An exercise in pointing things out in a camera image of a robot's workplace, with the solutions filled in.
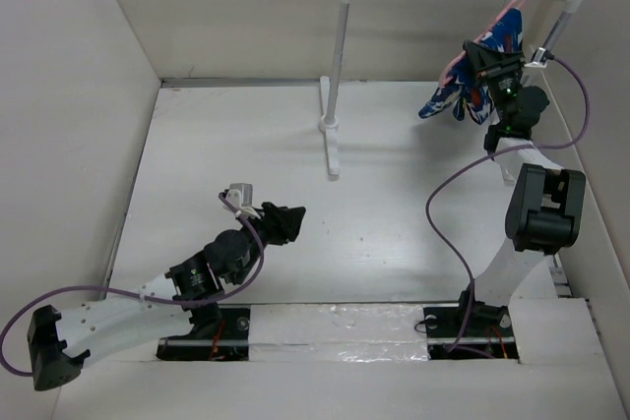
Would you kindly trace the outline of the blue patterned trousers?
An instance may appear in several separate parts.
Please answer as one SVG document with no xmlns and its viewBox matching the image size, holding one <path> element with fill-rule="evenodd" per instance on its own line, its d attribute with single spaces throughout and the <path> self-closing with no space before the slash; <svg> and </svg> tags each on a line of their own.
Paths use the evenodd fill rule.
<svg viewBox="0 0 630 420">
<path fill-rule="evenodd" d="M 504 52 L 522 51 L 521 10 L 511 9 L 478 44 Z M 471 118 L 475 124 L 482 125 L 492 114 L 494 104 L 487 88 L 474 85 L 472 68 L 466 55 L 453 67 L 450 76 L 451 81 L 443 88 L 437 87 L 431 98 L 420 108 L 419 118 L 428 119 L 451 110 L 458 121 Z"/>
</svg>

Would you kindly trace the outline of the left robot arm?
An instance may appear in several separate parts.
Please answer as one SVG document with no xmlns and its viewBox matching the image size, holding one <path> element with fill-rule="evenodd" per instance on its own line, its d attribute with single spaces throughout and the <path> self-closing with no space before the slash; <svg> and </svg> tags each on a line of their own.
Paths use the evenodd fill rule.
<svg viewBox="0 0 630 420">
<path fill-rule="evenodd" d="M 268 246 L 294 242 L 304 207 L 264 202 L 254 215 L 236 210 L 241 226 L 135 291 L 111 291 L 80 308 L 35 310 L 27 340 L 37 391 L 57 389 L 120 351 L 171 336 L 209 337 L 221 325 L 219 303 L 259 275 Z"/>
</svg>

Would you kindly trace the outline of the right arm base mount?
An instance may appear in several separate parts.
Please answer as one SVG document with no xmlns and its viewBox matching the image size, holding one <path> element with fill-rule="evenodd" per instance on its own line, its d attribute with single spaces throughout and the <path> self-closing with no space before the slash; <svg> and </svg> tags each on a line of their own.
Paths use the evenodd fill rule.
<svg viewBox="0 0 630 420">
<path fill-rule="evenodd" d="M 414 330 L 426 336 L 430 360 L 519 358 L 516 337 L 507 306 L 493 307 L 469 302 L 464 290 L 456 304 L 422 308 Z"/>
</svg>

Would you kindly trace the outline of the pink clothes hanger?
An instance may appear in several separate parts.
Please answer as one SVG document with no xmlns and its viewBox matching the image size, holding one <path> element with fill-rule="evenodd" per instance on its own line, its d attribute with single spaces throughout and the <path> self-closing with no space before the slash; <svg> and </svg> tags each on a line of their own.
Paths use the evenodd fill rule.
<svg viewBox="0 0 630 420">
<path fill-rule="evenodd" d="M 486 28 L 474 39 L 475 43 L 479 43 L 490 31 L 491 29 L 503 19 L 503 17 L 511 10 L 517 9 L 520 10 L 523 5 L 526 3 L 526 0 L 510 0 L 505 1 L 503 4 L 502 10 L 497 14 L 497 16 L 486 26 Z M 438 79 L 438 87 L 443 88 L 451 81 L 450 72 L 453 67 L 461 61 L 465 56 L 465 52 L 461 51 L 457 56 L 455 56 L 443 69 L 443 71 L 439 75 Z"/>
</svg>

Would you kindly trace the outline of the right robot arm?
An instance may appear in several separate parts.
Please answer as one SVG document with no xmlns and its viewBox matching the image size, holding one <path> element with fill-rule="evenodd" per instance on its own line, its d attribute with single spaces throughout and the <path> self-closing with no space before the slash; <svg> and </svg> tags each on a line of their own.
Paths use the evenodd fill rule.
<svg viewBox="0 0 630 420">
<path fill-rule="evenodd" d="M 485 271 L 462 292 L 455 311 L 458 329 L 476 335 L 488 326 L 509 326 L 508 305 L 517 288 L 538 264 L 576 242 L 586 176 L 560 167 L 533 143 L 533 127 L 549 99 L 541 88 L 522 85 L 523 54 L 472 41 L 465 42 L 464 50 L 474 84 L 488 88 L 498 114 L 484 148 L 514 182 L 505 239 Z"/>
</svg>

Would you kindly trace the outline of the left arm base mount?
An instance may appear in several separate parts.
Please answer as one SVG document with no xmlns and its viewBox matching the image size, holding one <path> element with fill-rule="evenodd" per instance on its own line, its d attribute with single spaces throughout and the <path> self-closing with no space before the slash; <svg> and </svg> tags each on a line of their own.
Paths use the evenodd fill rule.
<svg viewBox="0 0 630 420">
<path fill-rule="evenodd" d="M 220 306 L 221 318 L 206 330 L 162 338 L 156 358 L 172 362 L 240 362 L 249 360 L 250 305 Z"/>
</svg>

